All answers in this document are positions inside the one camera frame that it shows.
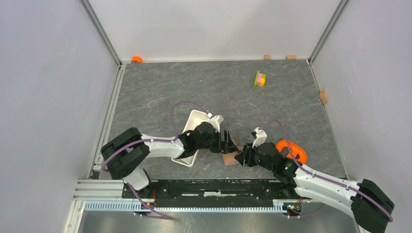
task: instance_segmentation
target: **orange handle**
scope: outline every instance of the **orange handle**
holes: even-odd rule
[[[306,156],[306,152],[302,148],[298,147],[295,143],[293,143],[291,141],[289,141],[289,145],[291,147],[292,154],[295,156],[296,160],[301,162],[302,164],[305,164],[308,161],[308,157]],[[282,152],[282,150],[284,148],[287,148],[287,147],[288,147],[288,144],[286,144],[286,140],[281,140],[280,142],[278,142],[276,144],[276,149],[279,152]],[[286,158],[291,159],[292,158],[291,154],[289,153],[286,156]]]

